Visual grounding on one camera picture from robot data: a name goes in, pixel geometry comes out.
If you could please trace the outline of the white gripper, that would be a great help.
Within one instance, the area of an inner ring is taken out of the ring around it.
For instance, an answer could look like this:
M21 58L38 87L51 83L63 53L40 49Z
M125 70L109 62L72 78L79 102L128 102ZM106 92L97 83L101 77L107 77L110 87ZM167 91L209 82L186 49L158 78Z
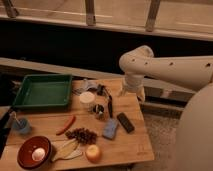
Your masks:
M137 97L141 102L145 101L144 86L142 83L143 77L141 75L126 74L122 83L123 88L118 93L118 97L125 96L126 91L137 93Z

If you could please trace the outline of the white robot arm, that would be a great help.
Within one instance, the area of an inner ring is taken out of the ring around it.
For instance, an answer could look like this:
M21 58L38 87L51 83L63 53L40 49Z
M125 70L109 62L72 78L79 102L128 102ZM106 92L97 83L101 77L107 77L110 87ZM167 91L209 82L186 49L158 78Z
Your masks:
M124 53L119 67L124 72L119 95L135 93L145 101L145 76L203 93L204 97L213 93L213 55L155 58L152 49L143 45Z

